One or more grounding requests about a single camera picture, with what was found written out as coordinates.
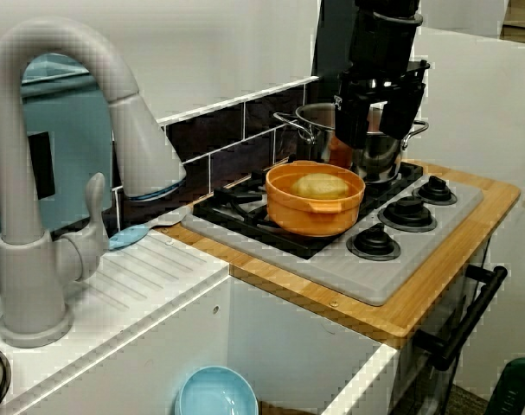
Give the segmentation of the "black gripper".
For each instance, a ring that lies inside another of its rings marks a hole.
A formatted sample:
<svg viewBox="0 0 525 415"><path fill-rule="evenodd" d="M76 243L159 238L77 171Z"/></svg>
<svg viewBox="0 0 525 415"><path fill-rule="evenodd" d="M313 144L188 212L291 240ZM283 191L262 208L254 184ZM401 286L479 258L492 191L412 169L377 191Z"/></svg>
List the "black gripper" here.
<svg viewBox="0 0 525 415"><path fill-rule="evenodd" d="M423 99L424 75L431 67L426 60L409 61L399 73L356 71L353 67L339 75L335 96L335 134L352 149L361 148L368 133L371 104L386 102L379 131L403 138L411 130Z"/></svg>

